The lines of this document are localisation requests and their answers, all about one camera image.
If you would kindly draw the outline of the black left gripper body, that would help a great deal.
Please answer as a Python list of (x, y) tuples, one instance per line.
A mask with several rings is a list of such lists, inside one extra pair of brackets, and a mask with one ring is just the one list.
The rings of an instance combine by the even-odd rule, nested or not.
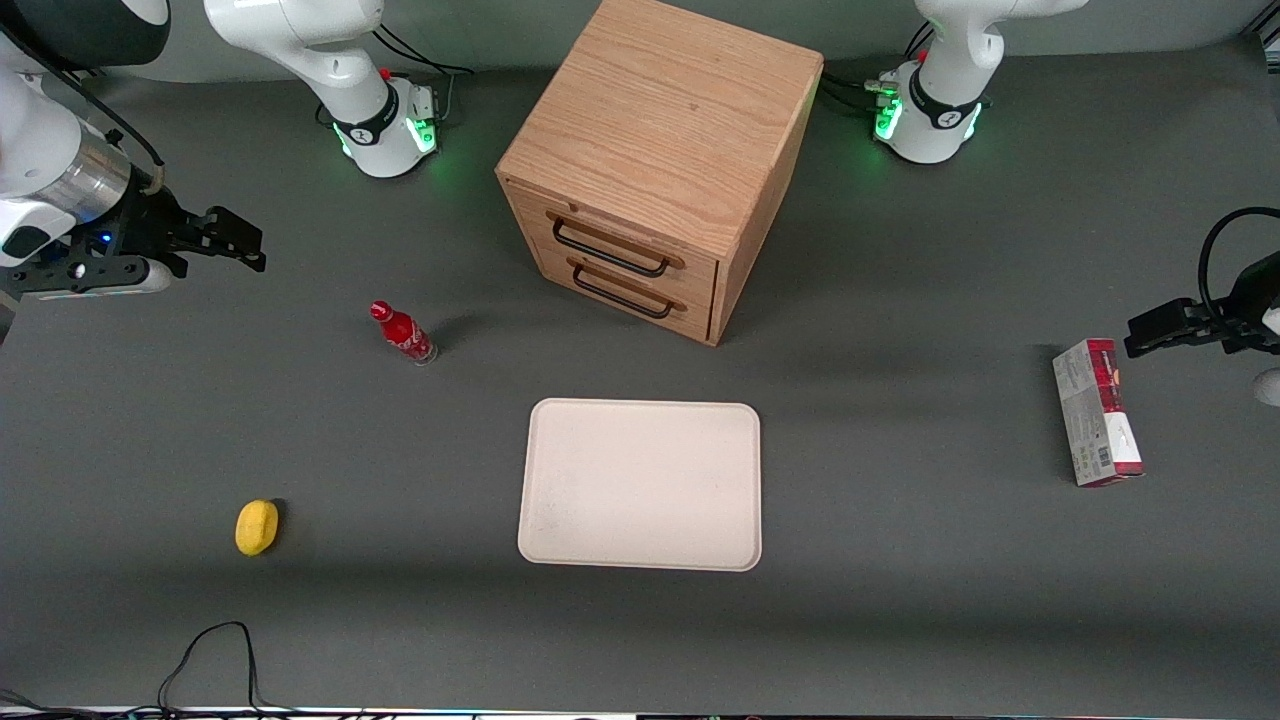
[(1257, 350), (1279, 355), (1277, 297), (1279, 252), (1272, 252), (1248, 265), (1219, 300), (1220, 315), (1230, 328), (1220, 341), (1225, 354)]

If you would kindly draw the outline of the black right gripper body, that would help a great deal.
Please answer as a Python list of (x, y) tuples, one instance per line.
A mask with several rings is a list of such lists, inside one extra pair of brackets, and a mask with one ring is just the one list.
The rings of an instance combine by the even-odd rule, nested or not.
[(5, 291), (23, 299), (156, 293), (186, 274), (173, 240), (204, 237), (204, 217), (172, 193), (128, 191), (90, 222), (47, 202), (5, 204)]

